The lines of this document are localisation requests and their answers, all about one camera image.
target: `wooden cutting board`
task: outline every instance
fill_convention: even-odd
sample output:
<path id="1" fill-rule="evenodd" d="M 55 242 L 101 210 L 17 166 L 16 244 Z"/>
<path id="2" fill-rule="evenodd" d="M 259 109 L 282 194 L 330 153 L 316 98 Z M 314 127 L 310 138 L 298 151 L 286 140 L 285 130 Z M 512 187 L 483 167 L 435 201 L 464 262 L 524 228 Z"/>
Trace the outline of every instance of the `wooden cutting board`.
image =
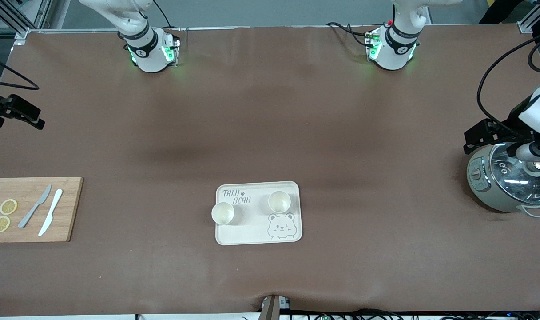
<path id="1" fill-rule="evenodd" d="M 20 221 L 39 200 L 49 184 L 52 184 L 52 187 L 47 200 L 37 207 L 26 227 L 18 228 Z M 0 178 L 0 205 L 7 199 L 14 199 L 18 203 L 17 210 L 7 216 L 11 220 L 10 227 L 0 233 L 0 242 L 69 241 L 82 187 L 83 179 L 77 176 Z M 49 229 L 39 237 L 37 234 L 45 222 L 57 189 L 63 189 L 63 195 L 53 211 L 53 222 Z"/>

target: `table surface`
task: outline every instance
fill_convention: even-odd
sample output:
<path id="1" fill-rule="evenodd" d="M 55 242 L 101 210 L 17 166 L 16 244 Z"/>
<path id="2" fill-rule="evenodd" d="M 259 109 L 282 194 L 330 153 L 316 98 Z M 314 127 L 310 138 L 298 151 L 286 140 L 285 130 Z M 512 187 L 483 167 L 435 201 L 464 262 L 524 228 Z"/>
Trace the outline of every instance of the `table surface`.
<path id="1" fill-rule="evenodd" d="M 10 65 L 40 85 L 37 131 L 0 129 L 0 177 L 82 176 L 69 243 L 0 244 L 0 316 L 538 310 L 540 219 L 483 207 L 463 132 L 514 25 L 431 26 L 406 68 L 329 28 L 182 34 L 178 68 L 133 67 L 116 34 L 31 34 Z M 490 75 L 499 118 L 540 83 L 530 47 Z M 17 81 L 6 74 L 5 80 Z M 293 180 L 296 243 L 222 247 L 222 184 Z"/>

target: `bear face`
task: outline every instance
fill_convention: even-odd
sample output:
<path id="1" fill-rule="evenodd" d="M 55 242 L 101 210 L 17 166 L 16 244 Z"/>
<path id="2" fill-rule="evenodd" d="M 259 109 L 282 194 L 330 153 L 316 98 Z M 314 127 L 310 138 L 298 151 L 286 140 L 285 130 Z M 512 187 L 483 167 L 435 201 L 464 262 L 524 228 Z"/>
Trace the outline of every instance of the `bear face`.
<path id="1" fill-rule="evenodd" d="M 294 224 L 294 214 L 289 212 L 285 215 L 271 214 L 268 216 L 270 226 L 268 227 L 268 235 L 274 239 L 285 239 L 287 237 L 294 237 L 298 232 L 296 225 Z"/>

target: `gray-blue knife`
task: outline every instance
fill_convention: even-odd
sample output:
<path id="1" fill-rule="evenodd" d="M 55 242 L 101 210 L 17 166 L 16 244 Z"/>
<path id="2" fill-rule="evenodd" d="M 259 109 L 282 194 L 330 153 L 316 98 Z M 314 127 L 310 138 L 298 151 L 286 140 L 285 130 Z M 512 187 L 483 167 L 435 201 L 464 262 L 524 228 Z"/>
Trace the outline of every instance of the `gray-blue knife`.
<path id="1" fill-rule="evenodd" d="M 20 221 L 20 224 L 18 225 L 18 228 L 24 228 L 27 225 L 27 223 L 29 222 L 29 219 L 31 219 L 31 216 L 33 215 L 35 210 L 37 210 L 37 207 L 39 207 L 39 205 L 43 204 L 45 202 L 45 200 L 47 200 L 47 197 L 49 196 L 49 192 L 51 192 L 51 187 L 52 187 L 51 184 L 47 186 L 47 189 L 45 189 L 45 191 L 43 191 L 43 194 L 41 195 L 41 198 L 39 198 L 39 200 L 37 200 L 37 202 L 35 203 L 33 208 L 31 208 L 31 210 L 29 212 L 27 212 L 27 215 L 25 217 L 23 217 L 23 219 Z"/>

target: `cup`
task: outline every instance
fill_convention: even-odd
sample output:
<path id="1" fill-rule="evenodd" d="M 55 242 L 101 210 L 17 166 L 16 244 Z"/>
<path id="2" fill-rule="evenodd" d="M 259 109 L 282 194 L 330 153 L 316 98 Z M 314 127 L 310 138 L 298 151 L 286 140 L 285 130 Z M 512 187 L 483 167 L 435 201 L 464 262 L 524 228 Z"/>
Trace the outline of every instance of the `cup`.
<path id="1" fill-rule="evenodd" d="M 234 219 L 234 207 L 228 202 L 219 202 L 211 210 L 211 217 L 217 224 L 229 224 Z"/>
<path id="2" fill-rule="evenodd" d="M 284 191 L 274 191 L 268 197 L 268 205 L 275 213 L 284 213 L 290 209 L 292 198 Z"/>

